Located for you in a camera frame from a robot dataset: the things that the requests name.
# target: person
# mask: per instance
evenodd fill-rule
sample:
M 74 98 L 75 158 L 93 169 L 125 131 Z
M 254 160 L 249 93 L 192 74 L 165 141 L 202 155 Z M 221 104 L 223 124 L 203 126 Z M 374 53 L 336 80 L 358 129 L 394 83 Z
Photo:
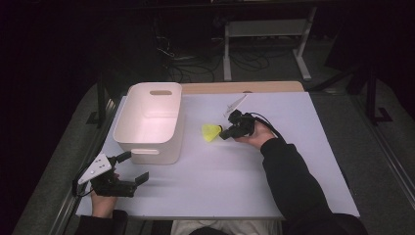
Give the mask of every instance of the person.
M 294 144 L 286 144 L 258 121 L 254 124 L 253 135 L 236 138 L 235 141 L 250 144 L 262 153 L 262 165 L 268 185 L 278 209 L 286 219 L 284 235 L 367 234 L 363 224 L 356 217 L 330 211 L 323 190 L 308 171 Z M 108 205 L 98 202 L 93 203 L 93 207 L 105 208 L 94 209 L 95 212 L 107 212 L 106 215 L 109 215 L 108 211 L 114 208 L 113 201 Z M 211 227 L 200 227 L 190 234 L 226 233 Z

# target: white table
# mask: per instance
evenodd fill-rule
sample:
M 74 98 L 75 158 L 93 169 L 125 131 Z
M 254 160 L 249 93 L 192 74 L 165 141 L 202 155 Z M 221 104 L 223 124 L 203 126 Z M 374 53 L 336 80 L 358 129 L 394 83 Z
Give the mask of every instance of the white table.
M 132 181 L 146 171 L 150 179 L 134 198 L 119 198 L 116 208 L 148 219 L 283 218 L 267 185 L 261 153 L 233 139 L 207 143 L 202 137 L 204 123 L 230 125 L 223 117 L 226 105 L 242 96 L 184 94 L 180 159 L 172 165 L 117 164 L 120 179 Z M 333 212 L 359 216 L 308 93 L 253 93 L 238 109 L 264 115 L 288 143 L 296 144 Z M 113 139 L 119 110 L 102 150 L 109 157 L 122 153 Z M 81 200 L 77 214 L 91 214 L 89 197 Z

